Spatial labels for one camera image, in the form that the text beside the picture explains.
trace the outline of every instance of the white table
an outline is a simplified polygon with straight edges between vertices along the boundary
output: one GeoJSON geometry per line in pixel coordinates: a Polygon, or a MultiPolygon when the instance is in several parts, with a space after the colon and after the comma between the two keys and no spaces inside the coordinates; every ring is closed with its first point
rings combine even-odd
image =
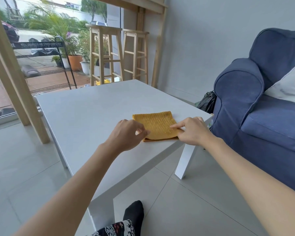
{"type": "MultiPolygon", "coordinates": [[[[132,114],[171,111],[177,122],[200,116],[209,123],[212,117],[138,80],[45,93],[36,98],[61,162],[68,167],[71,175],[107,139],[118,121],[132,119],[132,114]]],[[[114,197],[182,145],[177,140],[142,142],[119,155],[105,174],[88,208],[95,230],[114,223],[114,197]]],[[[194,146],[185,146],[175,172],[179,178],[183,178],[194,153],[194,146]]]]}

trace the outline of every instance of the foot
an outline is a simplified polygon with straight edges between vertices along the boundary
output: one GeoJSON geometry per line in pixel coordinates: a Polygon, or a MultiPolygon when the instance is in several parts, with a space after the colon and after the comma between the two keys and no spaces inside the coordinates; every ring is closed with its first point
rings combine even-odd
{"type": "Polygon", "coordinates": [[[126,208],[123,220],[131,220],[135,236],[140,236],[143,218],[143,205],[142,202],[138,200],[133,202],[128,208],[126,208]]]}

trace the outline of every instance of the blue sofa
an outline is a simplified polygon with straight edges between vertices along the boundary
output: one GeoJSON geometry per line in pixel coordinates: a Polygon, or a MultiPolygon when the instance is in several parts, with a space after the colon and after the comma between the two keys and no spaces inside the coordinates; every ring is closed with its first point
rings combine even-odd
{"type": "Polygon", "coordinates": [[[293,67],[295,31],[261,31],[249,58],[234,60],[215,81],[211,131],[295,190],[295,103],[263,94],[293,67]]]}

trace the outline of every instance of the orange flower pot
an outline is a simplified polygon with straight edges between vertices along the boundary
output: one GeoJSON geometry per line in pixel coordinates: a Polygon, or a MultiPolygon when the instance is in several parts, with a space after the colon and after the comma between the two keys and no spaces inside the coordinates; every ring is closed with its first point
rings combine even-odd
{"type": "Polygon", "coordinates": [[[82,55],[69,55],[68,57],[73,71],[82,70],[80,64],[83,61],[82,55]]]}

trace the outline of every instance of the hand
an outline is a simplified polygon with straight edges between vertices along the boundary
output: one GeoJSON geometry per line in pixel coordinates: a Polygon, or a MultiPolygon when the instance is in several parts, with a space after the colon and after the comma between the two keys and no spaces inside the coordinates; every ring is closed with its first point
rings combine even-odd
{"type": "Polygon", "coordinates": [[[185,127],[185,131],[179,133],[178,138],[189,145],[205,147],[207,142],[215,138],[201,117],[186,118],[171,126],[171,128],[181,127],[185,127]]]}
{"type": "Polygon", "coordinates": [[[124,119],[116,125],[106,143],[109,147],[121,153],[136,147],[149,134],[150,131],[145,130],[142,123],[124,119]]]}

